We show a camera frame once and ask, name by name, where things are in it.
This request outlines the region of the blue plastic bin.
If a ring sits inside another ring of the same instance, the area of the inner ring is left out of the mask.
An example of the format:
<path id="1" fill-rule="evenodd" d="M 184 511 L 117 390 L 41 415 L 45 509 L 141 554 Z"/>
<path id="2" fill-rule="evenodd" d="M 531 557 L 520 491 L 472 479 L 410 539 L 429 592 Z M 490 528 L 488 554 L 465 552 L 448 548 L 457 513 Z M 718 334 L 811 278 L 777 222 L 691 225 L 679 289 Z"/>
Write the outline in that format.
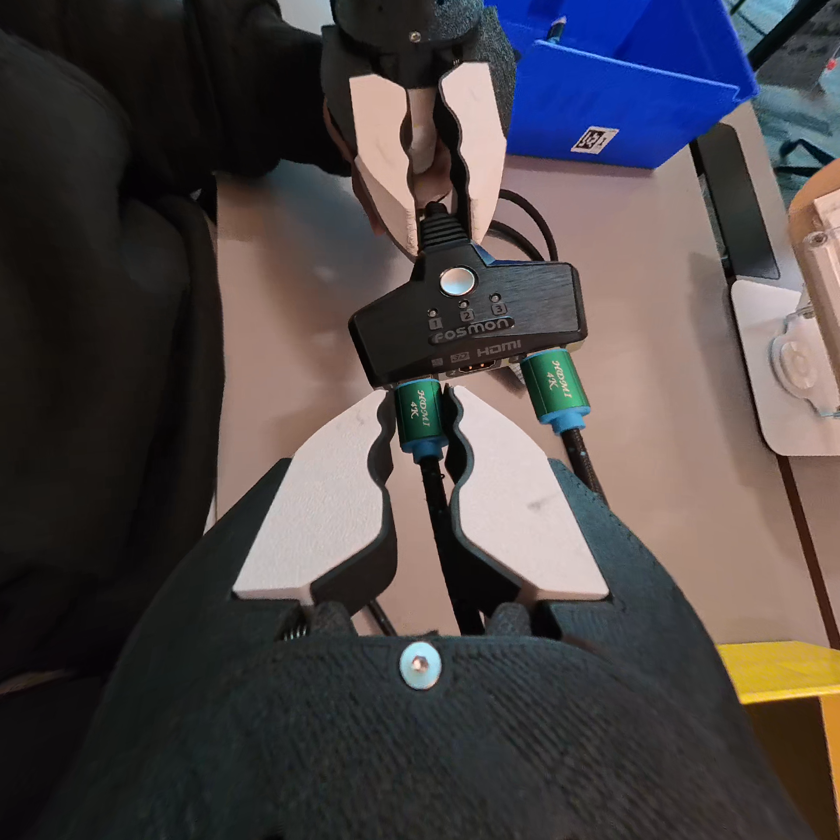
<path id="1" fill-rule="evenodd" d="M 759 88 L 720 1 L 499 1 L 507 152 L 654 170 Z"/>

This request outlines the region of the person's left hand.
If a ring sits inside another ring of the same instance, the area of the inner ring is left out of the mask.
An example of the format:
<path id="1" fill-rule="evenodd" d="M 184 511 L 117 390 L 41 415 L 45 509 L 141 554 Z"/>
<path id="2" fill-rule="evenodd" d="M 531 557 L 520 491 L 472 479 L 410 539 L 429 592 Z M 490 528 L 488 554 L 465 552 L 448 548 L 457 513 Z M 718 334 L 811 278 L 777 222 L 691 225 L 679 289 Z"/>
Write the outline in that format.
<path id="1" fill-rule="evenodd" d="M 322 121 L 333 147 L 332 152 L 325 154 L 329 165 L 322 166 L 323 170 L 333 175 L 348 176 L 350 178 L 353 194 L 364 210 L 364 214 L 369 220 L 373 233 L 377 236 L 386 236 L 395 244 L 394 237 L 383 223 L 382 217 L 376 208 L 374 199 L 355 159 L 354 152 L 344 139 L 335 122 L 329 108 L 329 100 L 326 96 L 322 100 Z"/>

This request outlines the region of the person's black hoodie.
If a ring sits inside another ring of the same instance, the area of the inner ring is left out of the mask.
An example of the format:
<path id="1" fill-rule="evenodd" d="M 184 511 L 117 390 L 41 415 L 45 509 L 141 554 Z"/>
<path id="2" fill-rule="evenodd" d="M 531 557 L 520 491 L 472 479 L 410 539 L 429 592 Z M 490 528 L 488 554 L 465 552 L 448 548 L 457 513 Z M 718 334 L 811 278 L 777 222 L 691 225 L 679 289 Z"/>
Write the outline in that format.
<path id="1" fill-rule="evenodd" d="M 2 706 L 36 709 L 92 695 L 200 539 L 224 387 L 205 214 L 143 184 L 98 75 L 154 29 L 61 16 L 2 2 Z"/>

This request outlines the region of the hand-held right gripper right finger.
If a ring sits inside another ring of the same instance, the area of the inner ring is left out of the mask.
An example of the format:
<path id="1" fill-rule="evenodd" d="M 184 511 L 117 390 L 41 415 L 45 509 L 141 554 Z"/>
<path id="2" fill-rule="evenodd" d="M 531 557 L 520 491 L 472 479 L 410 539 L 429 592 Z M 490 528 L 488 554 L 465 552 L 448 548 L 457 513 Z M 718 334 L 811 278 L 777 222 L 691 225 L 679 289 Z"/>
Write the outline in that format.
<path id="1" fill-rule="evenodd" d="M 447 469 L 458 543 L 513 587 L 512 602 L 604 601 L 609 588 L 548 456 L 466 387 L 445 395 L 455 412 Z"/>

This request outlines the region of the person's left forearm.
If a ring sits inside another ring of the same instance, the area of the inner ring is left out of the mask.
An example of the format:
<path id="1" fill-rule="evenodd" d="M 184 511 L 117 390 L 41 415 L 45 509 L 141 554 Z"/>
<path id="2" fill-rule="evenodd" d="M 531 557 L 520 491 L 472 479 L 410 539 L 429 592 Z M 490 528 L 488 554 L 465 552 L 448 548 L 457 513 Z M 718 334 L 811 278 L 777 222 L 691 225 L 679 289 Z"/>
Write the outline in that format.
<path id="1" fill-rule="evenodd" d="M 320 37 L 276 2 L 132 2 L 140 38 L 132 105 L 143 168 L 179 193 L 217 172 L 256 179 L 280 161 L 347 176 L 324 118 Z"/>

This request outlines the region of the yellow divided plastic bin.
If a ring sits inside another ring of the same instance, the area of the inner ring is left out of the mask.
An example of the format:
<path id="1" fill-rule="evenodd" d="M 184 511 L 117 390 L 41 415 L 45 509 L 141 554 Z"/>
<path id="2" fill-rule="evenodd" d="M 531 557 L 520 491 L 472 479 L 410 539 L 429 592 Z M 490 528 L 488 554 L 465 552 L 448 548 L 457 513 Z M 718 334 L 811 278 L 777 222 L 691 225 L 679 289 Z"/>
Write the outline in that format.
<path id="1" fill-rule="evenodd" d="M 839 653 L 801 642 L 721 644 L 755 735 L 818 838 L 839 838 Z"/>

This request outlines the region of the wooden board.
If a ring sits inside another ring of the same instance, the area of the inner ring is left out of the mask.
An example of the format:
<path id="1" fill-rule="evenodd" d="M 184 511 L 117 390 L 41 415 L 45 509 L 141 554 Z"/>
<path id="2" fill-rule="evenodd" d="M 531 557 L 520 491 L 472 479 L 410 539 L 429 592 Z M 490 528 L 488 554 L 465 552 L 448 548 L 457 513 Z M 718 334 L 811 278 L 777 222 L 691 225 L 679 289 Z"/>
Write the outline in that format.
<path id="1" fill-rule="evenodd" d="M 829 213 L 838 214 L 839 195 L 839 160 L 825 165 L 812 175 L 791 200 L 788 207 L 788 231 L 794 257 L 800 269 L 803 282 L 807 285 L 809 274 L 805 261 L 803 243 L 806 237 L 823 230 L 823 218 L 814 209 L 814 201 L 821 201 L 828 195 Z"/>

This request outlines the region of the grey desk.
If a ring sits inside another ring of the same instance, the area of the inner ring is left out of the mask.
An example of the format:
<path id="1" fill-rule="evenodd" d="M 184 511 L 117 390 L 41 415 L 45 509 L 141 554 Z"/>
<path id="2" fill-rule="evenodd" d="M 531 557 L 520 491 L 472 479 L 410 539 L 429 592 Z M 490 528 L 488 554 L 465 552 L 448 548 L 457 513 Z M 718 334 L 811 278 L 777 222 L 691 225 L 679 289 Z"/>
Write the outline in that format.
<path id="1" fill-rule="evenodd" d="M 616 515 L 719 643 L 838 646 L 838 461 L 777 458 L 688 149 L 655 171 L 512 157 L 505 187 L 580 271 L 584 440 Z M 346 180 L 281 162 L 217 178 L 226 386 L 216 510 L 371 388 L 347 322 L 411 264 Z"/>

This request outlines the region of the clear acrylic stand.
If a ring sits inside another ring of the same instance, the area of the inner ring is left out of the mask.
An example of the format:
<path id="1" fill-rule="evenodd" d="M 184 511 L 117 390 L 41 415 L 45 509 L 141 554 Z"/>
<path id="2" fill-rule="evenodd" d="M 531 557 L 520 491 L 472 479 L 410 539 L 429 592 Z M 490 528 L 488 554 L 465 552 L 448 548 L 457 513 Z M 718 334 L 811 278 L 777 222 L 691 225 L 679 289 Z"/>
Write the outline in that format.
<path id="1" fill-rule="evenodd" d="M 772 341 L 778 383 L 810 403 L 820 417 L 839 414 L 839 227 L 838 205 L 813 205 L 813 230 L 794 245 L 803 289 Z"/>

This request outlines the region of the white tray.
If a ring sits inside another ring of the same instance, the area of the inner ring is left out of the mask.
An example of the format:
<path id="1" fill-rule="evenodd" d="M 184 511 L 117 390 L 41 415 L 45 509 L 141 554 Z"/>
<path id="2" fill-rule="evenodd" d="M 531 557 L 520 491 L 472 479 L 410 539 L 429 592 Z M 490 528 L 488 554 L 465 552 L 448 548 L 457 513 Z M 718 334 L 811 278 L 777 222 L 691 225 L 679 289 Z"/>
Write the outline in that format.
<path id="1" fill-rule="evenodd" d="M 772 341 L 784 318 L 795 309 L 801 292 L 738 278 L 730 300 L 752 401 L 763 441 L 784 457 L 838 457 L 839 420 L 818 416 L 810 403 L 788 393 L 774 374 Z"/>

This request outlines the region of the black hdmi switch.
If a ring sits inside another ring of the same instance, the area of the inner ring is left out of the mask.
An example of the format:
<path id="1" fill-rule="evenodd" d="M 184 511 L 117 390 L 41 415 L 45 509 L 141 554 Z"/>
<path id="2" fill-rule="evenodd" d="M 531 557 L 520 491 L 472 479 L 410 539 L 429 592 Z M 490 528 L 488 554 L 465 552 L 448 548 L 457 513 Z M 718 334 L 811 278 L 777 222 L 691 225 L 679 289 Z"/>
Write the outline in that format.
<path id="1" fill-rule="evenodd" d="M 492 220 L 491 233 L 538 257 L 495 259 L 469 238 L 444 204 L 427 205 L 409 280 L 349 320 L 353 346 L 373 388 L 496 370 L 586 338 L 577 269 L 557 260 L 553 234 L 535 206 L 506 189 L 499 198 L 530 216 L 551 259 L 541 259 L 518 231 Z"/>

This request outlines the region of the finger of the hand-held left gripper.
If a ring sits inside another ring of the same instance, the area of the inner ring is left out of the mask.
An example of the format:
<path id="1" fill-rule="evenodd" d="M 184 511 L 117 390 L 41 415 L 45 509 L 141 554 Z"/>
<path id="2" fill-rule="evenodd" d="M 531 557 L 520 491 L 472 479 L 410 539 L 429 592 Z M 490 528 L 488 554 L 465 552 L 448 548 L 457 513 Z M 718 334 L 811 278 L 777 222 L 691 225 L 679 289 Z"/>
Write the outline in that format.
<path id="1" fill-rule="evenodd" d="M 490 69 L 468 61 L 438 83 L 438 131 L 450 155 L 459 222 L 482 243 L 496 212 L 507 155 L 507 139 Z"/>
<path id="2" fill-rule="evenodd" d="M 385 231 L 406 255 L 419 250 L 411 159 L 403 125 L 412 117 L 412 91 L 373 73 L 350 79 L 355 167 Z"/>

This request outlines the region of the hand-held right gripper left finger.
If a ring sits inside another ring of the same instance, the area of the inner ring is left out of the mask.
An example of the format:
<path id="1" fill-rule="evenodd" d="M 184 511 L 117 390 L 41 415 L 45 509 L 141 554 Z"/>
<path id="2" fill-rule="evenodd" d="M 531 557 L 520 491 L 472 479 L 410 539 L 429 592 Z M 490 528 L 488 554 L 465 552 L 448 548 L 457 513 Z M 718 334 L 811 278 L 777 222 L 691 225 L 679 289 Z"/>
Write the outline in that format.
<path id="1" fill-rule="evenodd" d="M 341 604 L 354 616 L 396 575 L 386 481 L 393 470 L 393 396 L 375 391 L 299 447 L 233 586 L 240 600 Z"/>

